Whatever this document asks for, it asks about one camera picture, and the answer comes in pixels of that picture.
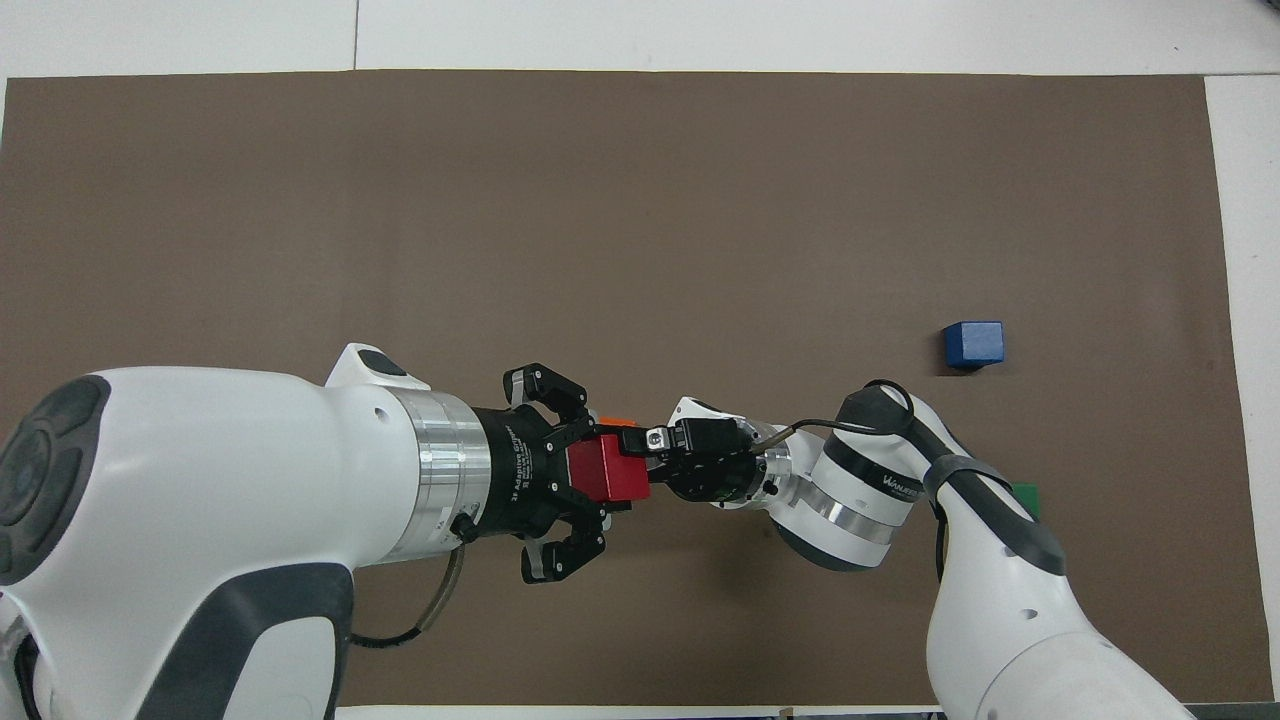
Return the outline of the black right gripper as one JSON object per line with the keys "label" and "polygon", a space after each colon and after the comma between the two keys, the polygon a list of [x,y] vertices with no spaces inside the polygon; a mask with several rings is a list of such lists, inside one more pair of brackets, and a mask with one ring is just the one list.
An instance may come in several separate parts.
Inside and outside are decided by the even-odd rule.
{"label": "black right gripper", "polygon": [[669,427],[622,427],[620,452],[646,462],[652,484],[689,502],[733,503],[765,484],[762,433],[735,418],[685,416]]}

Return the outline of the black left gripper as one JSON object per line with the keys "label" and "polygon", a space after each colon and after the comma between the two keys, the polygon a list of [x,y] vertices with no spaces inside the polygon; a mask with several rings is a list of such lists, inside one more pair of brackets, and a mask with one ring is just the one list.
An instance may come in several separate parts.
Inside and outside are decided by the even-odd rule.
{"label": "black left gripper", "polygon": [[[552,452],[547,438],[552,428],[593,427],[588,392],[540,363],[508,370],[503,389],[509,409],[474,409],[486,441],[490,474],[483,509],[471,520],[470,539],[521,537],[524,583],[562,582],[605,548],[608,510],[572,488],[567,451]],[[557,521],[567,521],[570,534],[548,539]]]}

